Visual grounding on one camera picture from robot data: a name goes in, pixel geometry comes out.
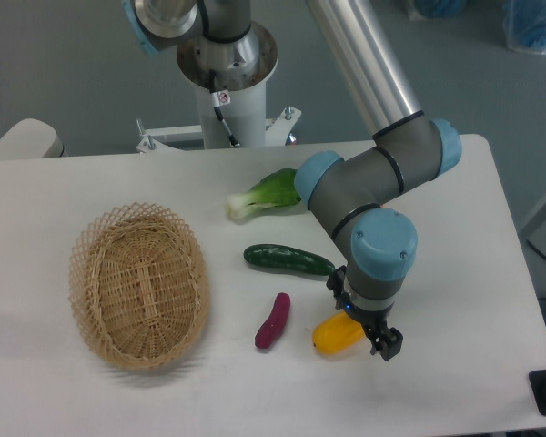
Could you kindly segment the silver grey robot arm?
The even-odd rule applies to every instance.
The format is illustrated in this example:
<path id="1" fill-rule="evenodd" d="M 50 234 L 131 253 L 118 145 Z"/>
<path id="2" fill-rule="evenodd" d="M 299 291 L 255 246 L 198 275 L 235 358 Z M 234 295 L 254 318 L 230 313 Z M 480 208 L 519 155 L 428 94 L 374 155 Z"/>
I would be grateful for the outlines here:
<path id="1" fill-rule="evenodd" d="M 424 116 L 369 2 L 311 1 L 308 8 L 374 146 L 351 159 L 319 152 L 299 167 L 295 185 L 347 261 L 329 277 L 337 307 L 361 325 L 375 353 L 390 359 L 403 337 L 387 317 L 418 237 L 388 203 L 456 166 L 460 136 L 447 121 Z M 145 52 L 177 50 L 178 67 L 197 90 L 205 148 L 265 146 L 273 128 L 264 85 L 278 52 L 249 2 L 125 1 L 123 9 Z"/>

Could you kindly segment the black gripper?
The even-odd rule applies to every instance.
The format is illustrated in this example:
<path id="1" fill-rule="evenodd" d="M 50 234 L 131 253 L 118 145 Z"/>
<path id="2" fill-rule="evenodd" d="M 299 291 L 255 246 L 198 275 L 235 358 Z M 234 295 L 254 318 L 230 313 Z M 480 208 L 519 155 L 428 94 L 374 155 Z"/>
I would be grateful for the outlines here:
<path id="1" fill-rule="evenodd" d="M 362 326 L 371 342 L 371 355 L 380 355 L 384 361 L 389 361 L 399 354 L 403 335 L 387 324 L 387 317 L 394 304 L 393 297 L 373 300 L 358 294 L 349 284 L 346 266 L 338 267 L 329 275 L 327 288 L 333 293 L 336 309 L 344 310 Z"/>

